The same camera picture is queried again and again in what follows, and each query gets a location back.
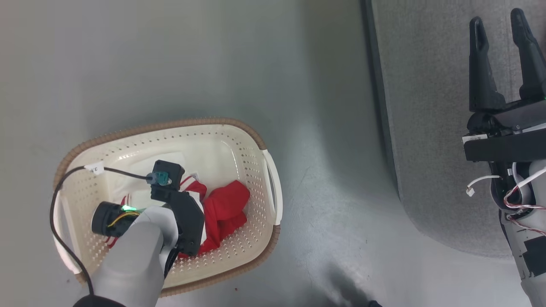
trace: red and white wire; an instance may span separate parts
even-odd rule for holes
[[[539,205],[515,205],[515,204],[511,204],[509,201],[508,201],[508,197],[510,197],[510,195],[512,195],[512,193],[514,193],[515,191],[517,191],[519,189],[518,186],[515,186],[513,189],[511,189],[508,193],[506,193],[505,195],[505,198],[504,198],[504,203],[505,203],[505,206],[511,208],[511,209],[520,209],[520,208],[527,208],[527,209],[538,209],[538,210],[546,210],[546,207],[543,207],[543,206],[539,206]]]
[[[514,224],[516,224],[516,225],[518,225],[518,226],[521,227],[521,228],[524,228],[524,229],[527,229],[527,230],[530,230],[530,231],[534,231],[534,232],[539,233],[539,234],[541,234],[541,235],[543,235],[543,236],[546,236],[546,232],[545,232],[545,231],[542,231],[542,230],[540,230],[540,229],[538,229],[538,228],[533,228],[533,227],[525,226],[525,225],[523,225],[522,223],[516,221],[511,215],[508,215],[506,218],[507,218],[510,222],[512,222],[512,223],[514,223]]]

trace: black cable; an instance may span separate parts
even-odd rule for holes
[[[129,177],[133,177],[133,178],[137,178],[137,179],[144,179],[144,180],[151,180],[152,179],[151,177],[148,177],[148,176],[135,175],[135,174],[127,173],[127,172],[124,172],[122,170],[115,169],[115,168],[110,168],[110,167],[105,167],[104,170],[107,170],[107,171],[113,172],[113,173],[122,174],[122,175],[129,176]]]
[[[53,233],[53,236],[55,237],[55,239],[57,239],[57,241],[64,248],[64,250],[70,255],[70,257],[72,257],[72,259],[76,262],[76,264],[78,264],[78,267],[80,267],[81,272],[84,275],[85,280],[87,281],[87,287],[89,287],[89,295],[93,296],[94,290],[93,290],[93,284],[91,283],[91,277],[89,276],[89,272],[85,268],[80,258],[76,256],[76,254],[68,247],[68,245],[63,241],[63,239],[61,239],[61,236],[59,235],[59,233],[57,233],[57,229],[55,228],[55,224],[54,224],[54,215],[53,215],[53,210],[55,208],[55,200],[57,199],[57,195],[59,191],[61,190],[64,181],[68,178],[68,176],[82,169],[85,169],[85,167],[78,166],[76,168],[69,170],[64,176],[61,177],[61,179],[59,180],[59,183],[57,183],[57,186],[55,187],[55,191],[53,192],[51,207],[49,209],[49,225],[51,226],[51,232]],[[151,177],[135,175],[135,174],[127,173],[115,168],[105,167],[104,170],[107,170],[113,173],[122,174],[129,177],[133,177],[133,178],[137,178],[137,179],[144,179],[144,180],[151,179]]]

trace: cable label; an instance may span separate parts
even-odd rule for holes
[[[465,144],[468,141],[482,140],[486,138],[487,138],[487,134],[467,135],[465,137],[462,137],[462,143]]]
[[[84,166],[85,169],[89,170],[91,173],[95,174],[95,175],[100,175],[104,172],[104,162],[103,161],[99,161],[97,163],[93,163],[93,164],[88,164],[86,166]]]

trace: gray mat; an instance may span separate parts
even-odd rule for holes
[[[489,182],[466,185],[489,174],[486,163],[465,160],[470,20],[479,15],[487,31],[491,69],[507,101],[519,99],[521,73],[512,42],[510,11],[524,10],[546,50],[546,3],[532,1],[438,1],[417,4],[374,1],[373,14],[385,88],[385,108],[399,193],[415,226],[460,251],[511,257],[501,232]]]

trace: white wire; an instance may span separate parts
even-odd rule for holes
[[[516,187],[521,188],[521,187],[523,187],[524,185],[528,184],[529,182],[533,181],[533,180],[536,179],[538,176],[540,176],[540,175],[542,175],[542,174],[544,174],[544,173],[546,173],[546,167],[543,168],[543,169],[541,169],[541,170],[539,170],[539,171],[537,171],[536,173],[532,174],[531,176],[525,178],[523,181],[521,181],[520,183],[518,183],[518,184],[516,185]]]
[[[472,180],[466,187],[467,187],[467,188],[470,188],[473,184],[477,183],[477,182],[480,181],[480,180],[484,180],[484,179],[494,179],[494,178],[500,178],[500,176],[498,176],[498,175],[482,176],[482,177],[480,177],[480,178],[476,178],[476,179]]]
[[[516,176],[518,173],[516,173],[516,163],[512,163],[512,176],[514,176],[515,184],[518,184],[518,177]]]

